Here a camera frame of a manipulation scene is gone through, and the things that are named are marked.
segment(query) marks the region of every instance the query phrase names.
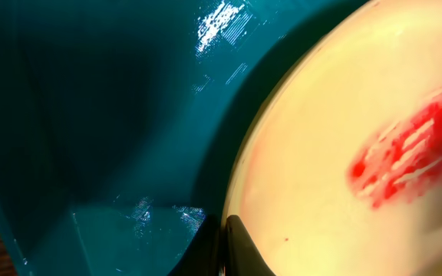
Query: red stain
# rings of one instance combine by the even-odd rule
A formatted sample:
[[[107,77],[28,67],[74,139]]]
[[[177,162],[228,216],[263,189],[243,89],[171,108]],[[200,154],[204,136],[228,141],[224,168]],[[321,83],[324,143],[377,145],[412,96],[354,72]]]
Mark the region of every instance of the red stain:
[[[413,116],[373,135],[351,163],[348,184],[374,208],[403,195],[409,202],[442,183],[442,94]]]

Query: black object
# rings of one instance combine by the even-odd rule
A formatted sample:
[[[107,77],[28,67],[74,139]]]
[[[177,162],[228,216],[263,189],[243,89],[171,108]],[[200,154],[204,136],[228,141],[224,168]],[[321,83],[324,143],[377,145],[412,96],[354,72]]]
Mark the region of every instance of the black object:
[[[231,215],[221,229],[216,216],[208,216],[170,276],[273,276],[242,220]]]

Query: teal surface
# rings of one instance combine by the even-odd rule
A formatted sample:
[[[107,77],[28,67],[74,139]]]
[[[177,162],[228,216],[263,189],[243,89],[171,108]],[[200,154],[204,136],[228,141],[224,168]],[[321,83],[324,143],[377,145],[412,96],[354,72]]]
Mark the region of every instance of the teal surface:
[[[0,0],[0,231],[20,275],[165,275],[284,73],[364,0]]]

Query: red sauce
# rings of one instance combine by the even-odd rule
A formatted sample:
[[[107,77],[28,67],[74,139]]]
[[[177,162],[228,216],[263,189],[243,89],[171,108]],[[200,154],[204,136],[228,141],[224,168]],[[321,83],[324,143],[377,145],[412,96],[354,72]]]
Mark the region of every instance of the red sauce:
[[[442,183],[442,93],[373,135],[348,170],[348,184],[374,208],[400,195],[422,196]]]

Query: plastic surface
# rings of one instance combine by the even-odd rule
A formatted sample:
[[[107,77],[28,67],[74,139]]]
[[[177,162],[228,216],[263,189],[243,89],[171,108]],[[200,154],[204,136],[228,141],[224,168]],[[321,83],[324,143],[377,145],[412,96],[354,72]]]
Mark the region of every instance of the plastic surface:
[[[364,1],[0,1],[0,232],[20,275],[165,275],[260,104]]]

